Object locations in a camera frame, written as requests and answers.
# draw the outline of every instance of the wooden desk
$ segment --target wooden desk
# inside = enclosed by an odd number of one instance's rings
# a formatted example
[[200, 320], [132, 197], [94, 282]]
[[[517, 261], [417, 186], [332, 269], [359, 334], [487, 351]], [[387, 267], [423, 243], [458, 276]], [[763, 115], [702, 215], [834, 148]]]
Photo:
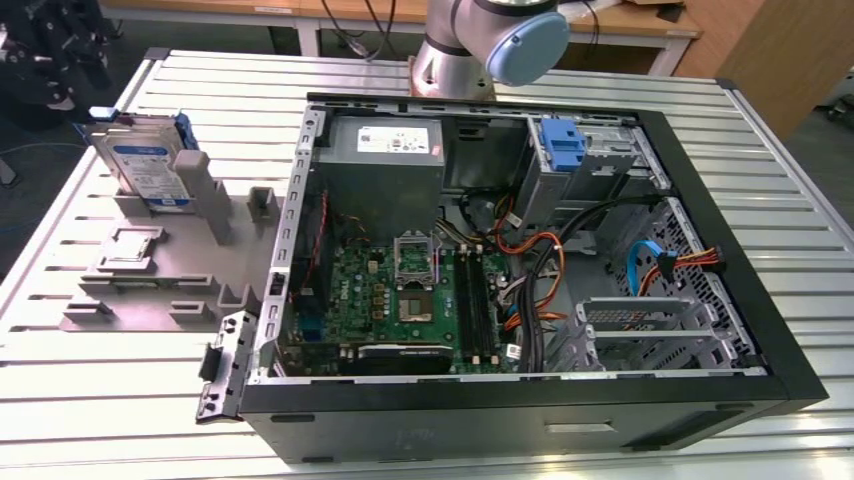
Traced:
[[[100, 4], [104, 9], [104, 15], [111, 18], [170, 21], [172, 11], [248, 15], [298, 15], [300, 0], [100, 0]], [[136, 10], [143, 12], [142, 16], [132, 15], [131, 11]]]
[[[364, 0], [327, 0], [340, 27], [375, 31]], [[387, 22], [391, 0], [371, 0], [376, 16]], [[398, 0], [393, 30], [425, 33], [429, 0]], [[334, 28], [320, 0], [102, 0], [104, 15], [135, 20], [231, 23], [292, 27], [299, 32], [300, 50], [306, 56], [320, 56], [318, 33]], [[702, 30], [686, 13], [678, 23], [655, 16], [654, 7], [630, 3], [598, 12], [602, 45], [659, 49], [650, 75], [671, 75], [691, 39]], [[589, 15], [571, 23], [571, 43], [593, 40], [594, 20]]]

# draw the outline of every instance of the aluminum profile table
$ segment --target aluminum profile table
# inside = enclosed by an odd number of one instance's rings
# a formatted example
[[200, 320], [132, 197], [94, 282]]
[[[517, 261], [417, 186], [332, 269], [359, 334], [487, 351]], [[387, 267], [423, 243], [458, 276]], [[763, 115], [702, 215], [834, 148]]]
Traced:
[[[118, 107], [183, 109], [228, 191], [282, 194], [306, 93], [407, 88], [402, 63], [172, 51], [143, 61]], [[246, 423], [194, 424], [211, 334], [58, 330], [120, 216], [118, 183], [90, 149], [0, 287], [0, 478], [850, 478], [854, 237], [739, 92], [710, 80], [553, 72], [499, 87], [499, 100], [666, 113], [830, 399], [677, 452], [286, 465]]]

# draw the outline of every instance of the sticker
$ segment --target sticker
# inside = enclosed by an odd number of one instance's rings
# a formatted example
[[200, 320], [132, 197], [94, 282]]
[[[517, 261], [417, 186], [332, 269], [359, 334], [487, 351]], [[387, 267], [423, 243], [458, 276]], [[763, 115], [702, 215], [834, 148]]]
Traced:
[[255, 11], [263, 12], [263, 13], [287, 13], [287, 14], [294, 13], [294, 10], [291, 10], [290, 8], [279, 8], [279, 7], [255, 7]]
[[190, 194], [170, 169], [170, 151], [163, 147], [118, 145], [112, 147], [122, 173], [146, 203], [158, 210], [180, 211]]
[[507, 212], [507, 222], [517, 228], [522, 225], [522, 219], [513, 212]]
[[507, 358], [513, 358], [514, 360], [519, 360], [522, 358], [522, 347], [514, 343], [507, 344], [507, 353], [505, 354]]
[[426, 128], [362, 127], [356, 151], [364, 153], [430, 154], [430, 138]]

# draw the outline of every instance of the blue hard drive label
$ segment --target blue hard drive label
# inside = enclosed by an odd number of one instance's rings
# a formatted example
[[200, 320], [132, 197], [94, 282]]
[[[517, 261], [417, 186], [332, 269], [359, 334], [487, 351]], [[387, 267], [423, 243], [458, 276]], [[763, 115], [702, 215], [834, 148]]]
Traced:
[[116, 145], [114, 158], [136, 194], [158, 210], [190, 203], [190, 194], [172, 170], [170, 150], [159, 146]]
[[168, 155], [170, 151], [163, 147], [136, 147], [131, 145], [119, 145], [112, 147], [114, 152], [124, 155]]
[[190, 200], [172, 200], [168, 198], [148, 198], [146, 202], [148, 205], [162, 205], [164, 207], [183, 207], [184, 205], [190, 205]]

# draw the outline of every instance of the black cable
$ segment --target black cable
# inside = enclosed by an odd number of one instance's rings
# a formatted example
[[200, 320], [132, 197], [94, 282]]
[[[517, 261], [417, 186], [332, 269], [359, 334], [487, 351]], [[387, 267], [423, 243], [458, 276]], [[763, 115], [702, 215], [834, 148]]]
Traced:
[[391, 50], [391, 54], [394, 55], [394, 59], [399, 60], [401, 59], [401, 55], [398, 54], [398, 50], [395, 50], [395, 46], [394, 44], [391, 44], [388, 42], [388, 35], [391, 35], [391, 26], [394, 24], [394, 18], [395, 18], [395, 1], [394, 0], [391, 2], [391, 12], [388, 15], [388, 27], [386, 28], [386, 30], [388, 31], [388, 33], [386, 33], [386, 31], [383, 30], [383, 26], [379, 23], [379, 18], [376, 18], [376, 13], [374, 12], [374, 5], [371, 4], [371, 0], [364, 0], [364, 4], [368, 7], [368, 12], [371, 12], [371, 18], [374, 19], [374, 24], [376, 25], [376, 30], [379, 30], [379, 33], [383, 34], [383, 43], [380, 43], [379, 48], [378, 48], [378, 54], [379, 52], [383, 50], [383, 47], [386, 45], [388, 45], [388, 49]]
[[388, 13], [388, 26], [386, 27], [386, 30], [383, 30], [383, 27], [379, 23], [379, 19], [376, 18], [376, 15], [374, 13], [374, 7], [370, 4], [370, 0], [366, 0], [366, 4], [368, 4], [368, 8], [371, 10], [371, 16], [374, 17], [374, 20], [376, 22], [376, 27], [379, 29], [380, 34], [383, 35], [383, 40], [382, 43], [379, 44], [379, 47], [376, 48], [376, 51], [371, 54], [368, 54], [364, 46], [355, 40], [356, 36], [355, 35], [350, 35], [347, 33], [347, 31], [342, 28], [342, 26], [338, 24], [338, 19], [335, 18], [335, 15], [332, 15], [332, 10], [330, 9], [330, 5], [327, 4], [326, 0], [320, 0], [320, 3], [323, 4], [323, 10], [326, 11], [326, 14], [330, 17], [330, 20], [332, 21], [332, 26], [334, 26], [334, 30], [332, 32], [335, 33], [335, 35], [338, 36], [338, 38], [350, 46], [350, 49], [356, 53], [356, 55], [362, 56], [362, 58], [370, 62], [374, 59], [376, 59], [376, 57], [379, 56], [379, 54], [383, 51], [383, 47], [386, 45], [390, 45], [388, 43], [388, 35], [391, 34], [391, 27], [394, 26], [394, 22], [395, 22], [395, 12], [398, 10], [398, 0], [391, 0], [391, 11]]
[[590, 58], [597, 52], [597, 46], [599, 45], [599, 15], [597, 14], [597, 9], [590, 6], [590, 2], [587, 0], [582, 0], [582, 3], [593, 15], [593, 36], [590, 37], [587, 51], [585, 52], [585, 58]]
[[[561, 244], [565, 244], [570, 238], [575, 235], [575, 233], [595, 220], [602, 214], [611, 210], [611, 208], [619, 205], [637, 204], [637, 205], [655, 205], [662, 201], [665, 197], [662, 195], [641, 195], [633, 197], [621, 197], [614, 200], [607, 200], [605, 202], [598, 203], [593, 207], [582, 210], [575, 214], [573, 219], [567, 222], [558, 233], [558, 238], [561, 239]], [[542, 332], [542, 325], [539, 323], [539, 314], [537, 312], [537, 300], [534, 299], [537, 292], [537, 277], [539, 276], [539, 272], [546, 267], [546, 263], [549, 262], [550, 256], [554, 254], [555, 250], [553, 248], [547, 248], [543, 250], [537, 258], [537, 262], [534, 264], [534, 268], [527, 274], [527, 278], [525, 283], [522, 284], [521, 292], [517, 294], [517, 305], [519, 308], [519, 317], [522, 321], [522, 325], [526, 326], [523, 329], [523, 339], [529, 337], [529, 345], [530, 352], [529, 354], [522, 352], [523, 358], [531, 357], [530, 362], [526, 364], [530, 372], [542, 372], [545, 369], [545, 338]]]
[[473, 193], [463, 193], [459, 196], [459, 216], [463, 217], [463, 221], [466, 222], [466, 225], [469, 226], [469, 229], [471, 230], [471, 234], [478, 237], [481, 239], [481, 241], [483, 243], [487, 244], [487, 246], [490, 246], [491, 248], [497, 248], [495, 244], [490, 241], [490, 239], [487, 238], [487, 235], [490, 234], [490, 232], [483, 232], [481, 231], [481, 228], [478, 228], [478, 224], [475, 223], [475, 219], [471, 217], [471, 214], [469, 213], [467, 207], [469, 207], [469, 198], [473, 196]]

